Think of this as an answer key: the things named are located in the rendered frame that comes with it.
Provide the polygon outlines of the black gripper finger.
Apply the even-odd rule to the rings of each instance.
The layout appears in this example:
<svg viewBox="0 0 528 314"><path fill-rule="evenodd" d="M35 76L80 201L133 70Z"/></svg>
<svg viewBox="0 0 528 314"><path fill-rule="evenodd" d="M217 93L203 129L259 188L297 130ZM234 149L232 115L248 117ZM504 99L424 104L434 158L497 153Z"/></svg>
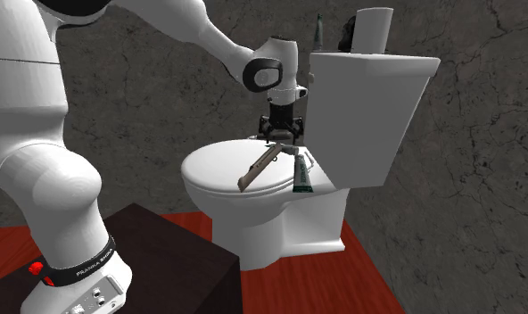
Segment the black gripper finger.
<svg viewBox="0 0 528 314"><path fill-rule="evenodd" d="M302 116L292 119L292 126L289 131L293 135L293 145L296 145L300 137L304 135L304 120Z"/></svg>
<svg viewBox="0 0 528 314"><path fill-rule="evenodd" d="M261 115L259 119L258 139L265 139L269 142L270 133L273 130L273 126L269 123L269 116Z"/></svg>

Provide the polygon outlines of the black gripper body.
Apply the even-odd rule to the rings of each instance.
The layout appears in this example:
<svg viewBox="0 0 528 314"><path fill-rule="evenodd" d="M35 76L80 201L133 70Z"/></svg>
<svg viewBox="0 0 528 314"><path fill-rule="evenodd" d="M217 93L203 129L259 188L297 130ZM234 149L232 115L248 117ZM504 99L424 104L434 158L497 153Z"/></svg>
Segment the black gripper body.
<svg viewBox="0 0 528 314"><path fill-rule="evenodd" d="M285 105L270 103L268 123L270 130L288 130L289 132L294 132L293 103Z"/></svg>

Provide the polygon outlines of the tan flat tube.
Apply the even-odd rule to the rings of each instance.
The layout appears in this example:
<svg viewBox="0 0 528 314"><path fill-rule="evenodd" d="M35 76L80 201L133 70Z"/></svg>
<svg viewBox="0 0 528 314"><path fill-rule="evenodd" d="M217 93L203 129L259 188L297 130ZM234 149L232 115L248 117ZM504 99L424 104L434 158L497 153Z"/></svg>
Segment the tan flat tube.
<svg viewBox="0 0 528 314"><path fill-rule="evenodd" d="M237 186L240 192L243 192L250 183L281 153L282 145L275 143L267 145L267 151L264 152L248 169L247 173L240 177Z"/></svg>

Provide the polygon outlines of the green and white tube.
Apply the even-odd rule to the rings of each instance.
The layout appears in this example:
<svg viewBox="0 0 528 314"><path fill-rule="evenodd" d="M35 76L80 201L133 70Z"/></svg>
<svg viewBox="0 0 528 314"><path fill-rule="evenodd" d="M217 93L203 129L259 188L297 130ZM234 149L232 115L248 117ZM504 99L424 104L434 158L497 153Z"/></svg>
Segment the green and white tube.
<svg viewBox="0 0 528 314"><path fill-rule="evenodd" d="M309 179L308 167L303 154L297 146L284 145L282 152L292 155L293 165L293 192L313 193L313 187Z"/></svg>

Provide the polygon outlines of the white toilet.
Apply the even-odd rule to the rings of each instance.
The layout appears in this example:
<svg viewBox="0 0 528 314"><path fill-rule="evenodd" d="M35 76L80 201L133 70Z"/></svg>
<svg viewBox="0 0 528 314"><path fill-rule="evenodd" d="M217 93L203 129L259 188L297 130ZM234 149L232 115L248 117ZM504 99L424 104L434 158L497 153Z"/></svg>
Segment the white toilet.
<svg viewBox="0 0 528 314"><path fill-rule="evenodd" d="M292 155L280 153L243 191L238 179L270 142L206 145L182 163L186 191L212 221L213 242L243 270L280 258L339 252L348 193L381 186L422 94L435 57L313 53L303 154L313 193L293 192Z"/></svg>

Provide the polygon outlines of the slim green tube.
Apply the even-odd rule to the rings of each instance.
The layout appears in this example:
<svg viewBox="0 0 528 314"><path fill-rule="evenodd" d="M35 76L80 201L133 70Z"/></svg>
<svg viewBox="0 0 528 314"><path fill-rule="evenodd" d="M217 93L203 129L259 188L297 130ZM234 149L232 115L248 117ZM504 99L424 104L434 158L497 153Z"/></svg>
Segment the slim green tube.
<svg viewBox="0 0 528 314"><path fill-rule="evenodd" d="M323 15L317 15L312 51L321 51L323 49Z"/></svg>

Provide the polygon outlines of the black figure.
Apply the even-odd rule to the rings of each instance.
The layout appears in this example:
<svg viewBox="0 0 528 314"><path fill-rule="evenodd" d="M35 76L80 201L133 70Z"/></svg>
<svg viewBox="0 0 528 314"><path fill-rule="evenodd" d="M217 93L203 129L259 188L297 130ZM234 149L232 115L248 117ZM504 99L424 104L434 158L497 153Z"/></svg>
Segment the black figure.
<svg viewBox="0 0 528 314"><path fill-rule="evenodd" d="M352 47L353 34L355 29L356 16L351 16L342 27L342 38L337 49L343 53L349 53Z"/></svg>

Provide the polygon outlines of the white cylinder roll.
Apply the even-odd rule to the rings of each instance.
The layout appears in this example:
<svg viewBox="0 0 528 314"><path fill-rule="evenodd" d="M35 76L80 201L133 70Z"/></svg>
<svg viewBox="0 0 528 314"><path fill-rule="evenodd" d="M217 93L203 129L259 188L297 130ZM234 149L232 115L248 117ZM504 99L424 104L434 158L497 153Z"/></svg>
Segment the white cylinder roll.
<svg viewBox="0 0 528 314"><path fill-rule="evenodd" d="M355 15L351 41L352 54L383 54L392 22L393 9L372 7Z"/></svg>

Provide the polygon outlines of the dark brown robot stand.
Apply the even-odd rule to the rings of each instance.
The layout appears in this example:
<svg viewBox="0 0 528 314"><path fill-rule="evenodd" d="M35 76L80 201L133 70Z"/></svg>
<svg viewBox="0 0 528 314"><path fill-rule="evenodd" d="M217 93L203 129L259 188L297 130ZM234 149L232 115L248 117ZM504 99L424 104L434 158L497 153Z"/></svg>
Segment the dark brown robot stand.
<svg viewBox="0 0 528 314"><path fill-rule="evenodd" d="M133 271L116 314L243 314L233 253L134 203L104 223ZM27 227L0 227L0 314L20 314L39 281L29 264L40 258Z"/></svg>

